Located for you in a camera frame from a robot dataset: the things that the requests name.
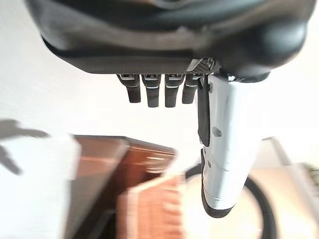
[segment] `brown wooden surface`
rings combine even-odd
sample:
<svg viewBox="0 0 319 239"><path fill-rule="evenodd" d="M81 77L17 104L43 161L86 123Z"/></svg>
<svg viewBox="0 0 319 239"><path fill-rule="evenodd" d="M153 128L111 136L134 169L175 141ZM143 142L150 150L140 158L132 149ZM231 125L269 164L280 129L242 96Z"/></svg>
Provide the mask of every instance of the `brown wooden surface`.
<svg viewBox="0 0 319 239"><path fill-rule="evenodd" d="M87 239L92 236L101 215L115 211L121 193L158 177L168 167L175 152L172 148L125 137L75 138L82 146L82 154L77 178L71 182L65 238ZM86 202L86 210L82 208L83 202Z"/></svg>

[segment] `robotic hand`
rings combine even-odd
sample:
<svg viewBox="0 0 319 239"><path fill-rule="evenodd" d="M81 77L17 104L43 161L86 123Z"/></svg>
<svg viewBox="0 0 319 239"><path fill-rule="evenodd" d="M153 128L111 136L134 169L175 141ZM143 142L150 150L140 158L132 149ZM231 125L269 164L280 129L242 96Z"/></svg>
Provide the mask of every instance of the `robotic hand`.
<svg viewBox="0 0 319 239"><path fill-rule="evenodd" d="M260 142L250 118L260 81L301 49L315 0L26 0L46 46L89 73L118 74L131 103L165 106L198 89L202 201L216 218L235 205Z"/></svg>

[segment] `blurry object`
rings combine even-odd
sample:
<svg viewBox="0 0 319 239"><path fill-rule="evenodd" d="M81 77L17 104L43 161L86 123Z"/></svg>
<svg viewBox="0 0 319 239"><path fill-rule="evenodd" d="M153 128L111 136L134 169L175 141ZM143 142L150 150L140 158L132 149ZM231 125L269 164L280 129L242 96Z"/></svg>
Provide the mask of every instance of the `blurry object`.
<svg viewBox="0 0 319 239"><path fill-rule="evenodd" d="M263 217L254 195L244 188L234 209L224 218L207 215L201 202L201 174L187 180L184 195L185 230L189 239L259 239Z"/></svg>
<svg viewBox="0 0 319 239"><path fill-rule="evenodd" d="M192 2L173 10L151 5ZM315 2L26 0L49 50L83 71L209 74L222 68L241 78L269 73L300 51Z"/></svg>
<svg viewBox="0 0 319 239"><path fill-rule="evenodd" d="M126 137L77 135L75 139L82 154L71 182L65 238L112 238L117 196L160 176L174 159L174 150Z"/></svg>
<svg viewBox="0 0 319 239"><path fill-rule="evenodd" d="M118 198L117 239L183 239L183 176L159 177Z"/></svg>
<svg viewBox="0 0 319 239"><path fill-rule="evenodd" d="M298 183L296 184L293 173L291 166L283 166L252 169L250 176L260 186L270 203L275 215L278 238L319 238L316 215L304 192L300 190ZM184 195L183 210L188 238L260 238L262 212L256 199L246 188L234 209L222 219L214 219L206 214L198 194L200 188L200 175L190 177Z"/></svg>
<svg viewBox="0 0 319 239"><path fill-rule="evenodd" d="M316 168L310 164L305 164L305 168L307 169L309 176L319 190L319 168Z"/></svg>

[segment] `black cable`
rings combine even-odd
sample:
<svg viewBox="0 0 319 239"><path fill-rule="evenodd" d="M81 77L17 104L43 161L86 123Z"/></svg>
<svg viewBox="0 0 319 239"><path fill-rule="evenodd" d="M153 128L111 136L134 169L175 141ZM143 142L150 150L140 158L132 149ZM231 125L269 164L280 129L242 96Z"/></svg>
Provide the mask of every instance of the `black cable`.
<svg viewBox="0 0 319 239"><path fill-rule="evenodd" d="M191 169L187 170L185 173L185 177L187 179L191 176L201 174L201 171L202 171L201 164L198 164L192 167ZM269 202L266 199L266 196L264 195L262 190L258 187L258 185L249 177L247 178L245 182L245 187L249 189L249 191L254 195L262 211L264 227L263 227L263 234L261 236L261 239L276 239L277 228L276 228L275 216Z"/></svg>

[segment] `white wall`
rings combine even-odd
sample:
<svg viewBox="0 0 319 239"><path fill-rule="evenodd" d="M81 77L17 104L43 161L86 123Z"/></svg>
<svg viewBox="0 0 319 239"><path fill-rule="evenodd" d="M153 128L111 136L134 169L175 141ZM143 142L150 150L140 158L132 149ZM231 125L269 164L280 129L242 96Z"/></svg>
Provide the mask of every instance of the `white wall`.
<svg viewBox="0 0 319 239"><path fill-rule="evenodd" d="M269 103L264 136L277 136L293 161L319 164L318 13L310 25L307 43L298 58L274 71L265 88ZM0 0L0 118L52 135L126 135L178 149L179 162L199 158L196 105L147 108L128 103L126 89L113 75L82 72L46 49L23 2Z"/></svg>

